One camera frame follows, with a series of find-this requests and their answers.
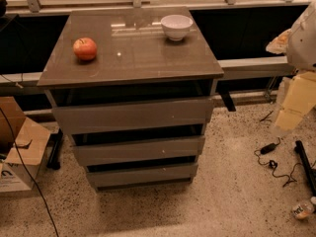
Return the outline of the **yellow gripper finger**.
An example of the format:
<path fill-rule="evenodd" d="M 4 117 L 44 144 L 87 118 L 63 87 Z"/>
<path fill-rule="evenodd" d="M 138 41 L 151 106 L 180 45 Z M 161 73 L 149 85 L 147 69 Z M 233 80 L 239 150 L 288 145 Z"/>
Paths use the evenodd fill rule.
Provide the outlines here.
<path fill-rule="evenodd" d="M 266 51 L 273 54 L 286 54 L 287 53 L 287 45 L 288 38 L 291 34 L 291 29 L 285 30 L 277 37 L 275 37 L 272 41 L 268 43 L 266 46 Z"/>
<path fill-rule="evenodd" d="M 273 135 L 286 136 L 316 106 L 316 73 L 304 72 L 279 84 L 273 114 Z"/>

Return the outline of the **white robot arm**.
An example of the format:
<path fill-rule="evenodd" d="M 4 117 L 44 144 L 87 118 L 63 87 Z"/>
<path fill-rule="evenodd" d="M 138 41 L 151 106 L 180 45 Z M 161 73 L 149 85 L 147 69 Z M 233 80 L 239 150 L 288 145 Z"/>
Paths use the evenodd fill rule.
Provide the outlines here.
<path fill-rule="evenodd" d="M 271 125 L 274 136 L 284 137 L 316 106 L 316 2 L 274 38 L 266 51 L 284 54 L 294 68 L 294 77 L 283 78 L 279 84 Z"/>

